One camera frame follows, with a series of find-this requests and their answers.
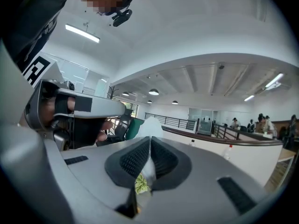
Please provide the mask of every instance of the bottle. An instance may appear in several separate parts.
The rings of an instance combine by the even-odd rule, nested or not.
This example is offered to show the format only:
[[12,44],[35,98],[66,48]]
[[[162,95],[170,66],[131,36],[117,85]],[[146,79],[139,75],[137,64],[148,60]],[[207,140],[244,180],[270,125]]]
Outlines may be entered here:
[[232,150],[232,147],[233,147],[232,145],[229,145],[229,147],[225,150],[224,156],[223,156],[223,158],[225,160],[229,160],[230,159],[229,153]]
[[192,146],[192,147],[195,147],[194,140],[191,140],[191,142],[189,142],[189,145]]

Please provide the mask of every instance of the black slot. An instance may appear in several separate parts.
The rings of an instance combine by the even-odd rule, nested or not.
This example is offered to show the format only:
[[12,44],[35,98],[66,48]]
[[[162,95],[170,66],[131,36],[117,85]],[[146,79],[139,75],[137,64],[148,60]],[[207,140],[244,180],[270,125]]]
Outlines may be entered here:
[[65,159],[65,163],[66,165],[71,165],[77,162],[82,162],[88,160],[88,158],[86,156],[79,156],[79,157],[75,157],[75,158],[70,158],[70,159]]
[[218,179],[217,182],[229,197],[230,201],[234,204],[240,215],[249,211],[256,205],[256,203],[231,177],[222,177]]

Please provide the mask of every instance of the black railing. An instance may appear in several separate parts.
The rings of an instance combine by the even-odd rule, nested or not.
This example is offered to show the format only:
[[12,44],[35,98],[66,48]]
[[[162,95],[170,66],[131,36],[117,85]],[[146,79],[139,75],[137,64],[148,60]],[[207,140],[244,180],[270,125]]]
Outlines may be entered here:
[[195,122],[196,122],[193,120],[176,119],[176,118],[166,117],[157,114],[145,113],[145,119],[148,119],[149,117],[157,118],[162,125],[171,125],[178,128],[189,129],[189,130],[194,129]]

